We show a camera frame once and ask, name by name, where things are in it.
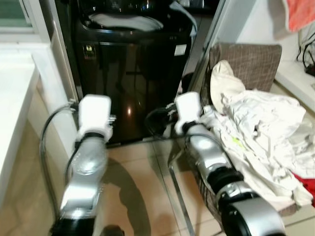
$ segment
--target tile floor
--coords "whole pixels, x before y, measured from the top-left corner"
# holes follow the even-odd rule
[[[48,235],[52,212],[38,162],[38,143],[38,137],[27,122],[0,209],[0,236]],[[141,143],[108,150],[110,161],[103,178],[104,194],[94,235],[108,224],[119,225],[126,236],[189,235],[166,166],[170,153],[178,150],[172,142]],[[53,162],[49,164],[60,201],[62,174]],[[176,165],[175,172],[196,235],[212,236],[220,232],[185,162]],[[283,220],[288,236],[315,235],[315,209],[312,207],[304,207]]]

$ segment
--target label sticker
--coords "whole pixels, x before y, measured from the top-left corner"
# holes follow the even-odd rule
[[[176,45],[174,56],[181,56],[185,54],[187,44]]]

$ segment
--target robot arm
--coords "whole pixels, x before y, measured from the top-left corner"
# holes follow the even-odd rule
[[[87,95],[79,104],[79,148],[71,162],[72,176],[63,195],[60,218],[52,228],[53,236],[93,233],[107,164],[105,143],[112,136],[110,107],[109,97],[97,95]]]
[[[188,150],[205,186],[216,196],[227,236],[284,236],[284,224],[277,211],[245,182],[220,143],[203,124],[198,123],[199,94],[188,92],[175,99],[178,134],[189,137]]]

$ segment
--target pile of laundry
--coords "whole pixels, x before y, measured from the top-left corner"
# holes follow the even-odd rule
[[[245,90],[225,60],[214,66],[210,83],[213,106],[204,107],[201,122],[221,141],[245,182],[277,210],[314,204],[315,130],[303,119],[299,102]]]

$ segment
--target washing machine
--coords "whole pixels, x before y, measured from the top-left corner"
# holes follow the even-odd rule
[[[83,95],[111,98],[110,143],[150,136],[146,115],[176,96],[191,48],[191,17],[162,0],[76,3],[72,43]]]

